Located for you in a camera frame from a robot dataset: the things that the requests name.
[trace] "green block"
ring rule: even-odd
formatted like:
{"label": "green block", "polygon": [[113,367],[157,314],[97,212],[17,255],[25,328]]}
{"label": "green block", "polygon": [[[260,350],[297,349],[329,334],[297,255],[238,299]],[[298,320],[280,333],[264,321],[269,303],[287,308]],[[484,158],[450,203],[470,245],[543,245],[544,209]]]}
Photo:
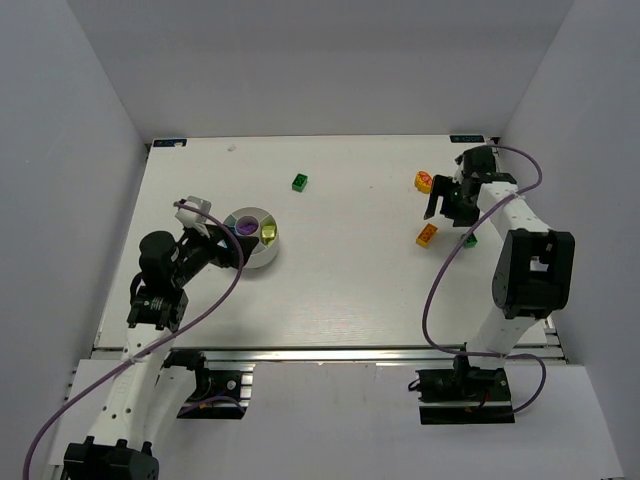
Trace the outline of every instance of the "green block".
{"label": "green block", "polygon": [[296,192],[301,192],[304,190],[305,185],[307,184],[307,176],[299,173],[296,175],[296,179],[291,184],[291,188],[293,188]]}
{"label": "green block", "polygon": [[464,248],[473,248],[477,243],[478,239],[476,238],[475,234],[472,233],[471,236],[467,238],[467,241],[464,242]]}

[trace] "small toy block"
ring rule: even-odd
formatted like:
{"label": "small toy block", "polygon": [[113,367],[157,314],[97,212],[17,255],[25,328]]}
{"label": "small toy block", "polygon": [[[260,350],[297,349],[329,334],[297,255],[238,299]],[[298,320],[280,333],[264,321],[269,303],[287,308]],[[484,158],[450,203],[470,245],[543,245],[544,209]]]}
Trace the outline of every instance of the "small toy block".
{"label": "small toy block", "polygon": [[433,240],[437,231],[438,227],[428,223],[427,226],[422,229],[418,238],[416,238],[416,243],[423,248],[427,248],[427,245],[429,245],[429,242]]}
{"label": "small toy block", "polygon": [[469,238],[467,238],[467,241],[464,242],[464,248],[473,248],[478,244],[478,239],[476,238],[475,234],[471,234],[469,236]]}
{"label": "small toy block", "polygon": [[306,175],[299,173],[291,184],[291,188],[293,188],[296,192],[302,192],[305,185],[307,184],[307,179],[308,177]]}
{"label": "small toy block", "polygon": [[416,179],[413,182],[418,190],[422,193],[431,193],[431,185],[433,185],[433,178],[427,172],[420,171],[416,173]]}
{"label": "small toy block", "polygon": [[276,226],[275,225],[265,225],[262,227],[262,239],[265,243],[269,243],[270,240],[276,238]]}

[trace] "white wall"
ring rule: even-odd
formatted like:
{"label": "white wall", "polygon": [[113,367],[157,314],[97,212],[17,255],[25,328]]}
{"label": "white wall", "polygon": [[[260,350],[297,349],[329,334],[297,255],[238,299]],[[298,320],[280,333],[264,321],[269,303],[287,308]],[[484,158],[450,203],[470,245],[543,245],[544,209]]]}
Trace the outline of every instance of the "white wall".
{"label": "white wall", "polygon": [[[502,142],[536,156],[529,200],[576,237],[568,307],[555,315],[584,363],[627,478],[640,479],[640,3],[578,0]],[[509,157],[519,180],[531,169]]]}
{"label": "white wall", "polygon": [[572,0],[69,0],[154,136],[500,134]]}
{"label": "white wall", "polygon": [[17,479],[90,351],[145,152],[64,0],[3,2],[0,62],[0,465]]}

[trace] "yellow cube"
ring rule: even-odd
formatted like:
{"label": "yellow cube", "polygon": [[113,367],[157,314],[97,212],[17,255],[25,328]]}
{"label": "yellow cube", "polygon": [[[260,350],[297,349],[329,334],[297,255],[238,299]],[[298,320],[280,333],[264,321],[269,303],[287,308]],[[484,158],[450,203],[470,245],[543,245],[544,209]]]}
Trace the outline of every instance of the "yellow cube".
{"label": "yellow cube", "polygon": [[262,227],[262,240],[269,245],[276,238],[276,226],[265,225]]}

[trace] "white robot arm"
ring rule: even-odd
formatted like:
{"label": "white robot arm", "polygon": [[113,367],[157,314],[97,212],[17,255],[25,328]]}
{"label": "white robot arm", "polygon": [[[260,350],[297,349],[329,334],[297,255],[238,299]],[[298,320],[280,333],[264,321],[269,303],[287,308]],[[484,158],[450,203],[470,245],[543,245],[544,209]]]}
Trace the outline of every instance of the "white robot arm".
{"label": "white robot arm", "polygon": [[[195,197],[185,202],[206,213],[211,206]],[[210,377],[203,374],[205,358],[200,352],[169,353],[169,341],[138,355],[178,330],[188,302],[183,287],[206,265],[238,268],[239,255],[222,242],[226,234],[219,227],[185,209],[176,217],[184,226],[178,241],[158,231],[140,242],[141,272],[131,285],[122,354],[123,361],[135,361],[115,377],[84,443],[68,446],[64,466],[70,480],[156,480],[159,464],[153,451],[180,408],[187,399],[210,396]],[[246,263],[258,239],[237,239]]]}
{"label": "white robot arm", "polygon": [[[471,227],[481,210],[494,211],[499,202],[518,192],[515,179],[498,171],[490,146],[467,150],[456,163],[459,168],[453,177],[435,176],[425,219],[435,215],[442,197],[440,213],[454,226]],[[552,230],[522,197],[516,195],[501,205],[489,217],[504,240],[491,285],[494,306],[456,356],[452,370],[421,373],[419,389],[425,403],[471,400],[484,405],[489,393],[510,401],[505,357],[529,328],[568,301],[573,236]]]}

